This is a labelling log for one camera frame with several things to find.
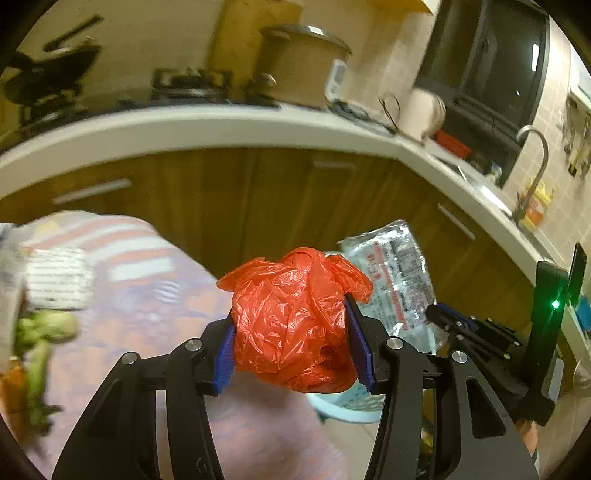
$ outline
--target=kettle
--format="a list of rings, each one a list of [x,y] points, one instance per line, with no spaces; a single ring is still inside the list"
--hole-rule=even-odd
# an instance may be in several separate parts
[[[434,93],[414,88],[408,96],[398,121],[399,132],[406,137],[424,144],[435,134],[445,120],[445,104]]]

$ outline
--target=red container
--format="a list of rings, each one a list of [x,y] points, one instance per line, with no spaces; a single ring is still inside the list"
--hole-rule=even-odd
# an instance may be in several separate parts
[[[460,142],[457,138],[445,133],[443,130],[437,132],[437,143],[456,157],[466,159],[472,150]]]

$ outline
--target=pot lid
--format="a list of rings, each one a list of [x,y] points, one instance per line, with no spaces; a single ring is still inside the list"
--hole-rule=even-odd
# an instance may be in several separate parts
[[[270,25],[269,27],[263,27],[261,29],[261,33],[263,35],[273,35],[275,33],[298,33],[300,35],[308,35],[310,37],[321,38],[322,40],[329,41],[341,48],[344,48],[349,52],[349,54],[353,54],[351,48],[339,37],[313,25],[297,25],[287,23],[280,25]]]

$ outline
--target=gas burner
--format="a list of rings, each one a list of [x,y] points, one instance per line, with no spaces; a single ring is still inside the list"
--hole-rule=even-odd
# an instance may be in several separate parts
[[[232,72],[191,68],[178,70],[155,69],[152,75],[152,100],[210,99],[220,102],[228,97]]]

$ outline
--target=wooden cabinet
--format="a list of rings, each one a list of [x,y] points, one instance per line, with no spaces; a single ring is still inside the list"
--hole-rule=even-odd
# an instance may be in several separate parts
[[[3,221],[58,210],[142,218],[220,277],[296,247],[338,250],[351,235],[405,219],[438,301],[521,330],[532,286],[475,221],[401,163],[278,148],[162,153],[98,164],[0,200]]]

